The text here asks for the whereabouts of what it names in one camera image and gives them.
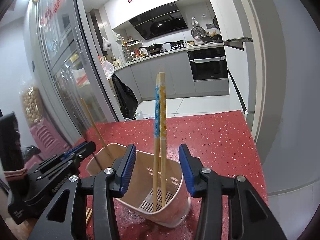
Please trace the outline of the glass sliding door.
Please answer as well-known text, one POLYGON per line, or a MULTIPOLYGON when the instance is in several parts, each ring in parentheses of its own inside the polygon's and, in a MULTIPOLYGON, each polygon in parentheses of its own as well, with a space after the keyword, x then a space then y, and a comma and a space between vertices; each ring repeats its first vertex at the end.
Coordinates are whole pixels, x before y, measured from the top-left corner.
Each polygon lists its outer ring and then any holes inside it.
POLYGON ((91 121, 123 119, 82 0, 30 0, 25 34, 44 105, 70 144, 84 135, 91 121))

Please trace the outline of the black garbage bag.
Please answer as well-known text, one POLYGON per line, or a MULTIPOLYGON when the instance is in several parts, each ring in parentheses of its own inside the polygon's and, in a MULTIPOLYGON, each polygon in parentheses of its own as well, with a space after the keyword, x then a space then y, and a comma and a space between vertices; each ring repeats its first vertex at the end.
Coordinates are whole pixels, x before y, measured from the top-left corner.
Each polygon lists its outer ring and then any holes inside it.
POLYGON ((112 75, 112 82, 123 117, 125 119, 136 120, 138 100, 133 91, 127 87, 116 74, 112 75))

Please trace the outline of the pink cutlery holder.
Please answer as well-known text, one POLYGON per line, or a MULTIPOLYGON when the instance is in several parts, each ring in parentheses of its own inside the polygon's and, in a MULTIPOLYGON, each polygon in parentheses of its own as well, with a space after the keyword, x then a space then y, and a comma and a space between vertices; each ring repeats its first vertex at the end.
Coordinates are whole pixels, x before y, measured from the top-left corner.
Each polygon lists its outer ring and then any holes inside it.
POLYGON ((128 191, 124 197, 117 198, 116 201, 156 224, 167 228, 178 227, 186 219, 191 205, 178 162, 167 160, 164 207, 162 207, 161 173, 158 174, 156 197, 156 211, 153 211, 153 155, 137 150, 128 191))

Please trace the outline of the white plastic bag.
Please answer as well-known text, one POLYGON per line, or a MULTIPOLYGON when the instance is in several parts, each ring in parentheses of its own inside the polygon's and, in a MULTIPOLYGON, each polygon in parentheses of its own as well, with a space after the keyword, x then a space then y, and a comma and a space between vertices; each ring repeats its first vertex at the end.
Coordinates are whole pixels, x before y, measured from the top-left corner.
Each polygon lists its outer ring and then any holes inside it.
POLYGON ((108 61, 104 61, 101 64, 101 66, 103 68, 103 71, 104 71, 106 78, 109 80, 112 77, 112 75, 114 74, 114 65, 108 61))

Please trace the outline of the black wok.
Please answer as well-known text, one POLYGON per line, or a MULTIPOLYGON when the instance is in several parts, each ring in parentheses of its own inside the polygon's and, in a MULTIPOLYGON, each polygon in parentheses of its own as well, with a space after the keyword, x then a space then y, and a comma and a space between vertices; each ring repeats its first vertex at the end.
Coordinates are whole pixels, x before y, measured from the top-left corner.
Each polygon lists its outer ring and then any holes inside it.
POLYGON ((162 47, 163 47, 162 43, 153 43, 150 46, 141 46, 140 49, 145 49, 147 51, 151 51, 151 50, 154 50, 154 49, 161 49, 162 47))

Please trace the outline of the blue patterned chopstick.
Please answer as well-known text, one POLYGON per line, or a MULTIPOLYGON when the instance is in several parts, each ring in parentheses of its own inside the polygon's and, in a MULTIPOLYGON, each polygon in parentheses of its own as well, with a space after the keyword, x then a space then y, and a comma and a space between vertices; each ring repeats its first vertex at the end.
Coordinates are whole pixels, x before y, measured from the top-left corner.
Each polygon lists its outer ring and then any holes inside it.
POLYGON ((153 212, 157 210, 158 170, 160 152, 160 106, 159 106, 159 74, 156 76, 155 92, 155 129, 153 153, 153 212))

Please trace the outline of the black built-in oven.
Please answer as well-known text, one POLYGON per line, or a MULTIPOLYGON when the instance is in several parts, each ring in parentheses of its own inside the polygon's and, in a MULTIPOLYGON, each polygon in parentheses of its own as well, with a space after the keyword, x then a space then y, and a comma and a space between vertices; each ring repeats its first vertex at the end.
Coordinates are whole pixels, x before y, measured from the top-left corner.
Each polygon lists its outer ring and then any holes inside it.
POLYGON ((223 47, 192 50, 187 54, 194 81, 227 78, 227 61, 223 47))

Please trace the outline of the bag of nuts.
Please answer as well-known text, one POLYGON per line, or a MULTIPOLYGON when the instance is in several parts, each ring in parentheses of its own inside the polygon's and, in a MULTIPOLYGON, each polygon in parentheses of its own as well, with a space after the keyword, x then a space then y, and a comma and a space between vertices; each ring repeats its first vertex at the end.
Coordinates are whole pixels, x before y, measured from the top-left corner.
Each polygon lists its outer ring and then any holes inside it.
POLYGON ((20 98, 28 126, 38 124, 43 118, 43 105, 38 87, 25 87, 20 93, 20 98))

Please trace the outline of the wooden chopstick on table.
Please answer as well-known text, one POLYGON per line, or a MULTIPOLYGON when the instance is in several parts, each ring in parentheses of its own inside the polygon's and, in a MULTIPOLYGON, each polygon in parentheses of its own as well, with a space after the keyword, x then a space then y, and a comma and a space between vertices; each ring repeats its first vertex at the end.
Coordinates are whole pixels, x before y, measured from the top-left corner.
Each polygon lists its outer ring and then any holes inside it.
POLYGON ((86 211, 86 226, 88 226, 89 224, 89 221, 92 217, 92 213, 93 213, 93 210, 91 208, 88 208, 86 211))

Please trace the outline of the black range hood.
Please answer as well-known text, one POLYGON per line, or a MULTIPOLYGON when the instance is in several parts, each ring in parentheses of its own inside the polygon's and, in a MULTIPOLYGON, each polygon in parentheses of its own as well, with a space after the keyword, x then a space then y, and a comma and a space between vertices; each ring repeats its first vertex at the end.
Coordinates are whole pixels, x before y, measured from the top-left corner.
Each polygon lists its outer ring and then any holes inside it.
POLYGON ((187 24, 175 2, 156 7, 129 20, 144 40, 187 29, 187 24))

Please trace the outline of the yellow patterned chopstick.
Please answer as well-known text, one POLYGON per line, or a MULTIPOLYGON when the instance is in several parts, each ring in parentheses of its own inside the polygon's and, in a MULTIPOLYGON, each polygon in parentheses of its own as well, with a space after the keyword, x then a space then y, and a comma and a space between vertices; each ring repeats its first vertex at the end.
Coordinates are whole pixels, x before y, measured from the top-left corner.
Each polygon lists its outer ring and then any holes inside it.
POLYGON ((161 150, 161 191, 162 207, 166 199, 166 165, 167 165, 167 114, 165 73, 159 73, 159 110, 160 110, 160 150, 161 150))

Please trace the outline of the plain wooden chopstick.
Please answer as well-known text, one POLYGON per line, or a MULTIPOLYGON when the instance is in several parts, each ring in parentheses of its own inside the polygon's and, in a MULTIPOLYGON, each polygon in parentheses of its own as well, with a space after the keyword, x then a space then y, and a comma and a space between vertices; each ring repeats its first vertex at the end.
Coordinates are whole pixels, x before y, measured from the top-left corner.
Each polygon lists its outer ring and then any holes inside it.
POLYGON ((105 143, 105 141, 104 141, 104 139, 103 139, 103 137, 102 137, 99 129, 97 128, 97 126, 96 126, 96 124, 95 124, 95 121, 94 121, 94 119, 93 119, 93 117, 92 117, 92 115, 91 115, 91 113, 90 113, 90 111, 89 111, 89 109, 88 109, 88 107, 87 107, 87 104, 86 104, 85 100, 84 100, 83 98, 80 98, 80 101, 81 101, 81 104, 82 104, 83 107, 84 107, 84 111, 85 111, 86 115, 88 116, 92 127, 94 128, 94 130, 95 130, 95 132, 96 132, 96 134, 97 134, 100 142, 101 142, 102 145, 103 145, 104 152, 109 156, 110 159, 112 159, 112 158, 113 158, 113 157, 112 157, 112 154, 111 154, 111 152, 109 151, 109 149, 108 149, 108 147, 107 147, 107 145, 106 145, 106 143, 105 143))

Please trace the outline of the pink plastic stool stack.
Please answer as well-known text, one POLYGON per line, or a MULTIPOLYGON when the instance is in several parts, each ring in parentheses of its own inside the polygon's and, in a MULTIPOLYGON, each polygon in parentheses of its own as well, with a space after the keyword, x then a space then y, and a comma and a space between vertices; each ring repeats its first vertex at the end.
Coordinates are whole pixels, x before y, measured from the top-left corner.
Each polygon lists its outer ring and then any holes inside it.
POLYGON ((42 118, 38 124, 30 128, 30 132, 37 144, 37 148, 41 152, 26 162, 25 166, 28 169, 43 160, 51 158, 55 154, 60 154, 70 149, 69 144, 46 118, 42 118))

